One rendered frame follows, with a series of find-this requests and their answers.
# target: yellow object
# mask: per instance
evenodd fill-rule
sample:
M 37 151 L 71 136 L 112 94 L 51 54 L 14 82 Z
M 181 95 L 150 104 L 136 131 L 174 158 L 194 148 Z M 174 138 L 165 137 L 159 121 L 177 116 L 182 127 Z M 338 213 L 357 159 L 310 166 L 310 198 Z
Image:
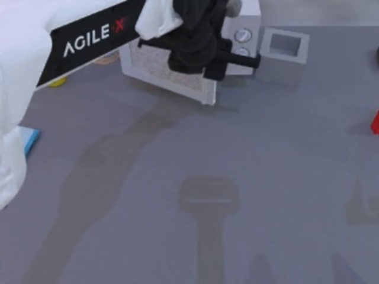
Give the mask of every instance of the yellow object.
M 60 86 L 62 86 L 63 84 L 65 84 L 66 81 L 67 81 L 67 77 L 63 77 L 63 78 L 61 78 L 61 79 L 59 79 L 59 80 L 57 80 L 57 81 L 51 83 L 51 84 L 49 85 L 49 87 L 51 87 L 51 88 L 60 87 Z

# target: gray box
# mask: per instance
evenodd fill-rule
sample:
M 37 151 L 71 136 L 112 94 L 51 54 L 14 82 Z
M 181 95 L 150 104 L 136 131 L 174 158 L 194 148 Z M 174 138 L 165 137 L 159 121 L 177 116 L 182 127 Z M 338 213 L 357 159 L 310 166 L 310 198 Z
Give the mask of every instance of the gray box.
M 309 41 L 307 34 L 266 28 L 255 78 L 296 87 L 307 64 Z

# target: gray tabletop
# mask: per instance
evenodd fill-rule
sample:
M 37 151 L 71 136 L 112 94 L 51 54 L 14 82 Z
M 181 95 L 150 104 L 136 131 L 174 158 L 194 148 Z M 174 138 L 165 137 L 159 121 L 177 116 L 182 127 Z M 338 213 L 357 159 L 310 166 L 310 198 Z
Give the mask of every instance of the gray tabletop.
M 115 64 L 37 92 L 0 282 L 378 283 L 379 29 L 290 30 L 297 90 L 229 78 L 201 106 Z

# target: black object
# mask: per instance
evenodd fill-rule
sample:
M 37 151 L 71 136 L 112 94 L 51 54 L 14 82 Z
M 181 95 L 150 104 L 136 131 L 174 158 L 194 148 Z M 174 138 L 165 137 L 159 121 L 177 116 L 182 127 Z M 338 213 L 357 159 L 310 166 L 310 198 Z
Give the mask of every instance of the black object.
M 221 81 L 229 63 L 258 68 L 261 57 L 232 53 L 233 43 L 221 36 L 228 0 L 174 0 L 174 9 L 184 23 L 173 32 L 155 40 L 140 40 L 147 45 L 171 50 L 168 65 L 173 71 L 202 74 Z
M 67 74 L 139 37 L 145 0 L 128 0 L 51 32 L 52 51 L 37 86 Z

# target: agile x logo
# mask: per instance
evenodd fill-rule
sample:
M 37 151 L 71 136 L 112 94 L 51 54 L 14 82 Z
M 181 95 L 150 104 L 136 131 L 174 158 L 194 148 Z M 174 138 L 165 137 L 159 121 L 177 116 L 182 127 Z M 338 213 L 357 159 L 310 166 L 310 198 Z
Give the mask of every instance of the agile x logo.
M 70 54 L 75 54 L 77 51 L 84 50 L 87 47 L 93 46 L 103 40 L 110 38 L 112 35 L 119 34 L 124 31 L 126 18 L 115 20 L 112 24 L 102 25 L 98 29 L 93 29 L 85 34 L 79 35 L 74 41 L 66 43 L 63 58 Z

